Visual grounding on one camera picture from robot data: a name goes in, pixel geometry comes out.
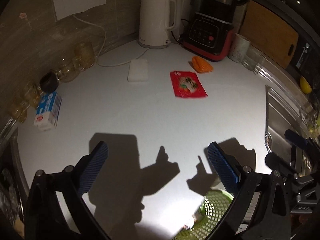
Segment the yellow bowl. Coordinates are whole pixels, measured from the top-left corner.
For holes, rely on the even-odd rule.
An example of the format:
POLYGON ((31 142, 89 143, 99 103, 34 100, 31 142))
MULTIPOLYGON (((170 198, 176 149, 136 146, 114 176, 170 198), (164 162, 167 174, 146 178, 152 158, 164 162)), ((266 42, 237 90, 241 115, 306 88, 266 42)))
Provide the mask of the yellow bowl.
POLYGON ((310 94, 312 92, 312 88, 304 76, 300 77, 299 85, 300 85, 300 88, 304 94, 310 94))

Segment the red snack wrapper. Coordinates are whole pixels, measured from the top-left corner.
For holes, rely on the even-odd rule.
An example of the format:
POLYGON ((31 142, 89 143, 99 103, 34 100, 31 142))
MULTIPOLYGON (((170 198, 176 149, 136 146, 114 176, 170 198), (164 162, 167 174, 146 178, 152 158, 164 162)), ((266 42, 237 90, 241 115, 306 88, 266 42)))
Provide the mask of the red snack wrapper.
POLYGON ((193 72, 173 71, 170 79, 174 94, 178 98, 205 98, 207 93, 193 72))

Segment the white electric kettle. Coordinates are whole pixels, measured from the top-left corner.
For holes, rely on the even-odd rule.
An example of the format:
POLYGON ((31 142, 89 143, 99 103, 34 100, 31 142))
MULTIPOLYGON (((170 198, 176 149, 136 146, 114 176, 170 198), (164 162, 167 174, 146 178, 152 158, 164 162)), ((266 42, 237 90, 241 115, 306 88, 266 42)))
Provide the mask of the white electric kettle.
POLYGON ((180 26, 181 0, 141 0, 138 43, 163 49, 171 44, 171 32, 180 26))

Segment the red black blender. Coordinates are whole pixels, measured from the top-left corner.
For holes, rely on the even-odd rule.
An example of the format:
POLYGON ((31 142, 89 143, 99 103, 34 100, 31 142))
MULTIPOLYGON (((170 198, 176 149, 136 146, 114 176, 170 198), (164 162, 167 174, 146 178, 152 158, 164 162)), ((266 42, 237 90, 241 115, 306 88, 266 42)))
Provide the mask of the red black blender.
POLYGON ((193 12, 182 34, 182 47, 209 61, 221 61, 234 37, 237 7, 249 0, 193 0, 193 12))

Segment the orange mesh scrubber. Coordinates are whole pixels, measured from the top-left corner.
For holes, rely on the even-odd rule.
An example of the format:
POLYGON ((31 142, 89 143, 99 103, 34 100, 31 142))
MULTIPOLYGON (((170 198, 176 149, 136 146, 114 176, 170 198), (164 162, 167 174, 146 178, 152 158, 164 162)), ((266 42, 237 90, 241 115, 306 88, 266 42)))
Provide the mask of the orange mesh scrubber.
POLYGON ((212 65, 199 56, 193 56, 191 64, 194 70, 200 74, 213 71, 212 65))

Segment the amber glass jar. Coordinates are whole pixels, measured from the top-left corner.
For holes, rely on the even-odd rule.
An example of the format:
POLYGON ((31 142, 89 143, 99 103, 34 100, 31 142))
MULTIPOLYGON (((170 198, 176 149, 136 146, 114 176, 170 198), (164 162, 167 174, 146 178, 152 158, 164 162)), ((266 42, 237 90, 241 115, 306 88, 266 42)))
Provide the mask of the amber glass jar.
POLYGON ((74 55, 83 72, 95 64, 95 54, 91 42, 78 43, 74 48, 74 55))
POLYGON ((60 82, 68 83, 73 81, 79 75, 79 70, 73 61, 70 61, 63 64, 57 71, 56 75, 60 82))

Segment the green plastic trash basket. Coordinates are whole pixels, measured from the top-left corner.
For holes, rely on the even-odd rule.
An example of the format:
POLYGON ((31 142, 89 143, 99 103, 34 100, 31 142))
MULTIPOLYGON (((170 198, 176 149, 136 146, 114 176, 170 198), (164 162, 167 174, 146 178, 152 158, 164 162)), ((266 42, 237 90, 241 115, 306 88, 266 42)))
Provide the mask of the green plastic trash basket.
POLYGON ((172 239, 206 239, 229 208, 233 198, 230 193, 221 189, 208 191, 192 216, 193 225, 185 225, 172 239))

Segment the stainless steel sink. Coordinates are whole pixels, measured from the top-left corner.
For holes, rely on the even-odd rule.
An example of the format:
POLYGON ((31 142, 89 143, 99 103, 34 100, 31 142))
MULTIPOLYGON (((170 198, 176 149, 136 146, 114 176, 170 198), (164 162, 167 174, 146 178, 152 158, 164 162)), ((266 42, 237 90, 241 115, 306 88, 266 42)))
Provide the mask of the stainless steel sink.
POLYGON ((291 147, 285 131, 292 130, 304 138, 310 137, 304 116, 289 104, 276 90, 266 86, 265 146, 286 162, 291 161, 291 147))

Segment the wooden cutting board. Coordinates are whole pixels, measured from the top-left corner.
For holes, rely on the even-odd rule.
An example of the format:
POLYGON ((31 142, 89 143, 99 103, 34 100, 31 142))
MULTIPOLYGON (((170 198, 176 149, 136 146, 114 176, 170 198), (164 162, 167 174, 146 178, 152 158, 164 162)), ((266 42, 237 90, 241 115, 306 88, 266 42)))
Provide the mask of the wooden cutting board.
POLYGON ((247 4, 240 35, 284 69, 292 60, 298 43, 298 33, 289 24, 254 1, 247 4))

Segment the dark round jar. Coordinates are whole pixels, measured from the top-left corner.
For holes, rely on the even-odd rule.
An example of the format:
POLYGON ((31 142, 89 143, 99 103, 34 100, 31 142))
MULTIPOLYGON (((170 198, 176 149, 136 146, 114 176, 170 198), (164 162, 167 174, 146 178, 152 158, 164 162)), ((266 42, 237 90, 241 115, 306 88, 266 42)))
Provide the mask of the dark round jar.
POLYGON ((56 91, 59 81, 53 72, 48 72, 40 79, 39 85, 43 92, 50 94, 56 91))

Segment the white sponge block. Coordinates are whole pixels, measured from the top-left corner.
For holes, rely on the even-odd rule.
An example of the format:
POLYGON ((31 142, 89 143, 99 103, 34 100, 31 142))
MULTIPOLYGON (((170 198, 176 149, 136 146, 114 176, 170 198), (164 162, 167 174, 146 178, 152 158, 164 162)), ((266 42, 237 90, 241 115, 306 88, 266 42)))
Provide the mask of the white sponge block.
POLYGON ((127 80, 129 82, 144 82, 148 79, 148 61, 146 59, 131 60, 127 80))

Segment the white ceramic cup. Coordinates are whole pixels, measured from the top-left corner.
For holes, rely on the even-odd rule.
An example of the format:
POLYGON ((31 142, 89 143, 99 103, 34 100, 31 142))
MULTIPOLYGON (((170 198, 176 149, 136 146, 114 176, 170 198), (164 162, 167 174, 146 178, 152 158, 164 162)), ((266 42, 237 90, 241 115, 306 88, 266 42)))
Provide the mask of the white ceramic cup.
POLYGON ((249 49, 251 42, 246 37, 235 34, 228 57, 236 62, 241 63, 249 49))

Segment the clear glass mug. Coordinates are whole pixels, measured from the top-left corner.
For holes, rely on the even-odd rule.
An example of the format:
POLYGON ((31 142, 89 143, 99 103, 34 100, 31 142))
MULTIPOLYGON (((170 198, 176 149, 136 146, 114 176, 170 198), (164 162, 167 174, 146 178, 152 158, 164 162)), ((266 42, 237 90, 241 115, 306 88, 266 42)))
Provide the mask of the clear glass mug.
POLYGON ((258 65, 262 65, 265 61, 265 55, 262 51, 250 45, 247 53, 242 61, 242 65, 252 72, 255 72, 255 69, 258 65))

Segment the blue white milk carton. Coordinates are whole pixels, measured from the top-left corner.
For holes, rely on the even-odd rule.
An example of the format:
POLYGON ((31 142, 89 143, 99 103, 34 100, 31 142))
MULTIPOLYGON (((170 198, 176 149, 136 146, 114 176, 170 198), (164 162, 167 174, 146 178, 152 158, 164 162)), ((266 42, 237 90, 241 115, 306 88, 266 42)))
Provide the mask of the blue white milk carton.
POLYGON ((34 126, 40 131, 56 128, 61 102, 61 96, 57 92, 42 96, 36 111, 34 126))

